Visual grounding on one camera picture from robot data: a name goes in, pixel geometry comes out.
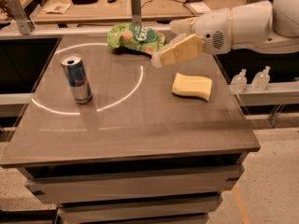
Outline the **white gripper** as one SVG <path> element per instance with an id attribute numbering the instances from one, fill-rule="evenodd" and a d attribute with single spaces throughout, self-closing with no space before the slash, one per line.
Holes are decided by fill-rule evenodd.
<path id="1" fill-rule="evenodd" d="M 232 10 L 212 10 L 197 18 L 169 23 L 176 36 L 151 56 L 154 67 L 163 67 L 196 58 L 202 51 L 226 54 L 232 49 Z"/>

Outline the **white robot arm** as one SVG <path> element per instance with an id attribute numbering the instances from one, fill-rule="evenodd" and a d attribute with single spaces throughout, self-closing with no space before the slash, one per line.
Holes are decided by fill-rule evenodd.
<path id="1" fill-rule="evenodd" d="M 155 67 L 185 62 L 204 52 L 226 54 L 250 49 L 262 54 L 299 50 L 299 0 L 260 1 L 209 11 L 196 18 L 169 23 L 176 35 L 155 52 Z"/>

